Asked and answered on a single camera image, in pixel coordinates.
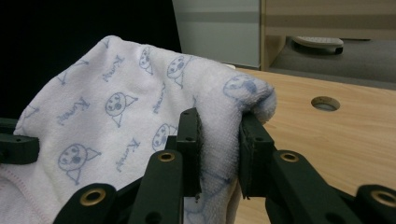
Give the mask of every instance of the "fabric fold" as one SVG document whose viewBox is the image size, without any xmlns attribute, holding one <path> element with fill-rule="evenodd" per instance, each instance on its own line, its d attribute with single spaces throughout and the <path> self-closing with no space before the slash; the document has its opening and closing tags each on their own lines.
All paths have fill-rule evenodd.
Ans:
<svg viewBox="0 0 396 224">
<path fill-rule="evenodd" d="M 32 164 L 0 165 L 0 184 L 7 183 L 0 201 L 19 198 L 0 203 L 1 216 L 51 223 L 78 189 L 121 189 L 144 174 L 150 155 L 177 134 L 180 113 L 192 107 L 203 128 L 203 192 L 198 203 L 185 199 L 184 221 L 233 223 L 238 125 L 248 111 L 261 122 L 274 115 L 274 88 L 222 63 L 117 36 L 99 41 L 22 112 L 14 134 L 38 137 L 40 154 Z M 29 220 L 9 212 L 16 207 L 29 207 Z"/>
</svg>

